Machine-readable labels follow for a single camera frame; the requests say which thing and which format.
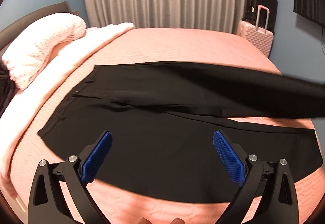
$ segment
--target black trousers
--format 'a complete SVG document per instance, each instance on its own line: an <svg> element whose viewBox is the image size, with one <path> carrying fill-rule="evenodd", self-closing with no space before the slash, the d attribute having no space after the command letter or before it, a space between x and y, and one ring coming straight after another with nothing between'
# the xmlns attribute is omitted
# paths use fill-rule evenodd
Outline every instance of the black trousers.
<svg viewBox="0 0 325 224"><path fill-rule="evenodd" d="M15 95L16 85L10 79L9 70L0 59L0 118Z"/></svg>
<svg viewBox="0 0 325 224"><path fill-rule="evenodd" d="M39 135L67 159L108 130L113 146L100 180L170 201L229 202L238 185L213 147L216 130L264 161L286 159L295 182L323 159L312 129L226 118L324 117L324 103L323 85L260 71L187 62L96 65Z"/></svg>

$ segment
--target black headboard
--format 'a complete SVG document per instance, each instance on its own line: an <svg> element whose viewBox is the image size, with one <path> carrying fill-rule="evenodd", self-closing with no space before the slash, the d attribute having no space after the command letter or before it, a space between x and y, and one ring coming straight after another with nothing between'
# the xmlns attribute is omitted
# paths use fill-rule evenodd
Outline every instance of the black headboard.
<svg viewBox="0 0 325 224"><path fill-rule="evenodd" d="M36 11L33 11L14 23L10 24L8 27L0 31L0 57L7 49L7 45L11 43L21 32L31 25L33 22L40 18L54 14L67 12L71 13L71 9L68 1L64 1L58 4L50 5Z"/></svg>

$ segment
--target textured rubber pad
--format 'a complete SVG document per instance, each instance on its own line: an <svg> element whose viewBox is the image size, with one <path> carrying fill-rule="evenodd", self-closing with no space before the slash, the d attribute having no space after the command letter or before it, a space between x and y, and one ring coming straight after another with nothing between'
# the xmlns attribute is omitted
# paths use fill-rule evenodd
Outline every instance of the textured rubber pad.
<svg viewBox="0 0 325 224"><path fill-rule="evenodd" d="M213 134L213 145L224 163L232 181L238 183L241 187L246 180L244 165L219 130L215 131Z"/></svg>
<svg viewBox="0 0 325 224"><path fill-rule="evenodd" d="M81 169L81 182L83 185L91 183L95 180L95 177L103 164L106 155L112 147L112 143L112 134L110 132L106 132L83 164Z"/></svg>

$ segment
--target pillow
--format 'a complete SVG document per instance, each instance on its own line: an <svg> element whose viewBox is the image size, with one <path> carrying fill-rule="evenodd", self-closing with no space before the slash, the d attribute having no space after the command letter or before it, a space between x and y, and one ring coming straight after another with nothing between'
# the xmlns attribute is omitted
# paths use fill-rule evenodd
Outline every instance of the pillow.
<svg viewBox="0 0 325 224"><path fill-rule="evenodd" d="M97 29L97 27L90 27L90 28L88 28L88 29L86 29L86 31L85 31L85 33L83 34L83 36L82 37L85 37L86 35L87 35L87 33L88 32L90 32L90 31L94 31L94 30L96 30ZM52 52L51 52L51 55L49 56L49 60L48 60L48 64L56 57L56 56L58 56L58 54L59 54L59 52L65 47L65 46L67 46L68 44L70 44L71 43L71 41L64 41L64 42L62 42L62 43L59 43L58 45L56 45L54 48L53 48L53 50L52 50Z"/></svg>
<svg viewBox="0 0 325 224"><path fill-rule="evenodd" d="M55 13L29 25L2 56L11 80L26 89L47 65L54 46L79 39L85 30L84 20L70 13Z"/></svg>

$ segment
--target pink blanket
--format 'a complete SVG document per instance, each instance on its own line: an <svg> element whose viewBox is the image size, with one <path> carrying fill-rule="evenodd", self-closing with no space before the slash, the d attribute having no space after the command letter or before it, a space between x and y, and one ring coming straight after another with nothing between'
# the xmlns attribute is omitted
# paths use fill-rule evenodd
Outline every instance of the pink blanket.
<svg viewBox="0 0 325 224"><path fill-rule="evenodd" d="M152 61L205 62L280 74L257 48L236 35L184 29L136 29L127 32L98 50L72 72L40 109L17 145L12 158L9 180L18 190L24 204L28 204L30 186L37 163L41 159L47 159L50 163L61 161L45 146L37 135L37 131L46 123L66 93L92 71L94 64L110 65ZM275 126L313 128L309 119L285 120L251 117L236 120ZM298 195L300 223L303 223L325 192L324 168L319 168L297 182L295 187ZM72 215L82 222L64 183L62 188ZM142 217L146 217L153 224L169 224L176 217L184 219L186 224L213 224L228 205L228 203L192 204L159 200L134 194L98 180L88 184L87 189L113 224L135 224ZM259 200L260 198L254 200L244 221L252 218Z"/></svg>

